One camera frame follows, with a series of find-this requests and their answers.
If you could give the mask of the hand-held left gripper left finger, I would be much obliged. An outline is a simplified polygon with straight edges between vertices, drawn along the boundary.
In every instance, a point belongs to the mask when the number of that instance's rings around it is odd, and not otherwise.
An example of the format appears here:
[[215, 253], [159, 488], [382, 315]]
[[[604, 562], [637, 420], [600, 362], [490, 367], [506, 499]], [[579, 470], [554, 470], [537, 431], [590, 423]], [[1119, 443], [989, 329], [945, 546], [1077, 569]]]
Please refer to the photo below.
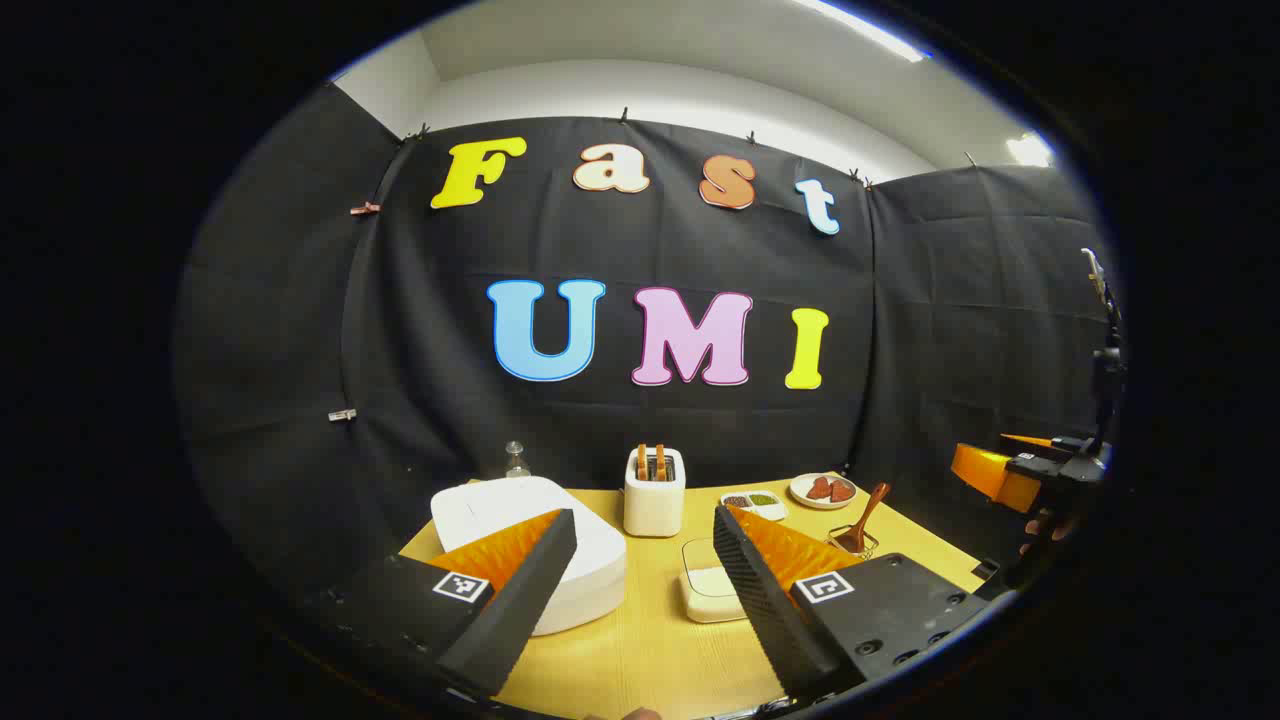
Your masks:
[[397, 680], [470, 697], [506, 684], [577, 550], [553, 509], [429, 561], [392, 555], [330, 591], [330, 625]]

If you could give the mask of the white toaster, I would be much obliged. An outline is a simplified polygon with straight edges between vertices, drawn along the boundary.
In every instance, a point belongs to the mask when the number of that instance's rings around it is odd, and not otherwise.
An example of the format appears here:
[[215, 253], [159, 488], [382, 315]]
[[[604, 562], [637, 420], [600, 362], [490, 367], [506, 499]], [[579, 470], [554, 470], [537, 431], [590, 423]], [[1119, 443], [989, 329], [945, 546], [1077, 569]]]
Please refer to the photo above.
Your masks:
[[668, 482], [654, 482], [655, 446], [646, 446], [649, 480], [636, 482], [636, 448], [628, 455], [623, 479], [623, 530], [635, 537], [677, 536], [684, 524], [687, 473], [678, 450], [666, 447]]

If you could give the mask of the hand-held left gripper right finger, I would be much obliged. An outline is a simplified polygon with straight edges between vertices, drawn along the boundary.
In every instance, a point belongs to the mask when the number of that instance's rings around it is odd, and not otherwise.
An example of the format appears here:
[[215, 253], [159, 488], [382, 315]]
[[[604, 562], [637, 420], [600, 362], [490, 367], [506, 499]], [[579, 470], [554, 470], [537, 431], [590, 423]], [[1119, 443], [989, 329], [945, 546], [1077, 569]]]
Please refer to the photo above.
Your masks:
[[796, 701], [893, 676], [989, 601], [902, 553], [858, 559], [735, 506], [713, 544], [785, 693]]

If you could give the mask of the brown wooden spoon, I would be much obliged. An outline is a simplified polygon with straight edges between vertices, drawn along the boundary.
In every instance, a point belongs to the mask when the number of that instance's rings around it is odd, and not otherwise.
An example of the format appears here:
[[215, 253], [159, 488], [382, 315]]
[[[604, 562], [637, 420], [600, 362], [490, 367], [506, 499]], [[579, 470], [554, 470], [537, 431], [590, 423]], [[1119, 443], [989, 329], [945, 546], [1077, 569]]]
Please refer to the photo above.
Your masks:
[[860, 557], [869, 557], [870, 550], [868, 544], [867, 524], [870, 515], [876, 507], [884, 500], [891, 489], [890, 483], [881, 482], [870, 492], [867, 505], [859, 518], [858, 523], [852, 524], [845, 533], [836, 537], [837, 544], [842, 548]]

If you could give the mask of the clear chopstick holder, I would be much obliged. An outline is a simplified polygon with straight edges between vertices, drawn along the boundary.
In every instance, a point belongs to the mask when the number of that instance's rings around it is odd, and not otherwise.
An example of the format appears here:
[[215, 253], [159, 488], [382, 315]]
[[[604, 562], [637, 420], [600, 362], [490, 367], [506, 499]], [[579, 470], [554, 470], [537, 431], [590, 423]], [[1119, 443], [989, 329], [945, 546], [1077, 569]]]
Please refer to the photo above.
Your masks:
[[855, 525], [837, 527], [829, 530], [826, 542], [860, 560], [872, 559], [879, 546], [879, 541], [874, 536]]

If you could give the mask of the white rice cooker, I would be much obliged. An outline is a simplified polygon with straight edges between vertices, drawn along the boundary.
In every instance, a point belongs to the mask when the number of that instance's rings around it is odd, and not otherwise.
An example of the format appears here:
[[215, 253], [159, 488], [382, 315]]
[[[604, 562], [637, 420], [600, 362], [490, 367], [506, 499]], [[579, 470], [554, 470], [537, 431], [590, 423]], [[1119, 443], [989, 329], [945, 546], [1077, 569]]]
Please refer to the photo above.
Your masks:
[[622, 498], [618, 489], [566, 489], [545, 477], [512, 477], [444, 489], [430, 509], [444, 551], [550, 510], [573, 514], [577, 548], [532, 630], [539, 637], [594, 623], [623, 603]]

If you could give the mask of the white round plate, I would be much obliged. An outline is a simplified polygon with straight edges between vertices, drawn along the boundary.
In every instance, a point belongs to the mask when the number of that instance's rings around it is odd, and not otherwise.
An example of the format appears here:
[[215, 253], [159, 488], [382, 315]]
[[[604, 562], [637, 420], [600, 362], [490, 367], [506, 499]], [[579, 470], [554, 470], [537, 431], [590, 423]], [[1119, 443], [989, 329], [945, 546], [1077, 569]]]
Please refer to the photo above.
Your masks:
[[822, 477], [822, 475], [828, 477], [831, 480], [847, 480], [847, 482], [850, 482], [847, 478], [841, 477], [838, 473], [835, 473], [835, 471], [801, 474], [801, 475], [797, 475], [797, 477], [795, 477], [795, 478], [791, 479], [790, 486], [788, 486], [788, 493], [790, 493], [790, 496], [796, 502], [799, 502], [800, 505], [806, 506], [809, 509], [818, 509], [818, 510], [844, 509], [844, 507], [849, 506], [852, 502], [852, 500], [858, 496], [858, 487], [856, 487], [856, 495], [852, 497], [851, 501], [849, 501], [846, 503], [837, 505], [837, 503], [832, 503], [829, 500], [827, 500], [827, 501], [818, 501], [818, 500], [806, 498], [805, 495], [810, 489], [813, 479], [817, 478], [817, 477]]

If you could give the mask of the white divided grain dish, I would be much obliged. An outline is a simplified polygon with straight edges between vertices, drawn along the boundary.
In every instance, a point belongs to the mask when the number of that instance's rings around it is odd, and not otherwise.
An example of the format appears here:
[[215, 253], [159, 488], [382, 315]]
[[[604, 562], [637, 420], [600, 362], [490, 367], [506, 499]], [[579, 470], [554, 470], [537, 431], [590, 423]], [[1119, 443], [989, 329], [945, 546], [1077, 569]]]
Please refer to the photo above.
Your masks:
[[788, 515], [782, 498], [769, 491], [749, 491], [724, 493], [719, 503], [726, 507], [741, 509], [771, 521], [782, 521]]

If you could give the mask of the black tripod stand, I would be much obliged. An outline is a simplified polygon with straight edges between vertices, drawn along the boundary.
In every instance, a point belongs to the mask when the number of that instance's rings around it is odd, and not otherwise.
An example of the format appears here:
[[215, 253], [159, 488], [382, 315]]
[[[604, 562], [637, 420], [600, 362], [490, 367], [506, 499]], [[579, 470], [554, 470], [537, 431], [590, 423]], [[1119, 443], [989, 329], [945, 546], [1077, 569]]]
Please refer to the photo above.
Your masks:
[[1105, 269], [1092, 249], [1080, 249], [1088, 264], [1088, 279], [1103, 306], [1106, 336], [1103, 347], [1093, 352], [1092, 392], [1097, 402], [1096, 433], [1087, 445], [1088, 455], [1101, 457], [1112, 420], [1123, 401], [1126, 383], [1126, 357], [1123, 350], [1123, 314], [1106, 279]]

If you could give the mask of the black backdrop cloth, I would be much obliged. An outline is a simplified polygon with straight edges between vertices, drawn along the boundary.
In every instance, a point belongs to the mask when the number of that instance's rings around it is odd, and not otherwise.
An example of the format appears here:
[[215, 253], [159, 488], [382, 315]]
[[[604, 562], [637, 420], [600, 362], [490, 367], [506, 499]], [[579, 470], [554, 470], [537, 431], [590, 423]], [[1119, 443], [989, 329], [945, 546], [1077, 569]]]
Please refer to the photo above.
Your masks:
[[[381, 211], [352, 217], [364, 202]], [[1006, 562], [1018, 528], [948, 466], [959, 443], [1094, 430], [1107, 327], [1080, 249], [1123, 300], [1092, 197], [1055, 169], [865, 188], [600, 117], [397, 141], [324, 88], [195, 241], [175, 388], [207, 503], [288, 596], [406, 544], [509, 441], [582, 489], [618, 489], [641, 442], [682, 451], [699, 488], [847, 468]]]

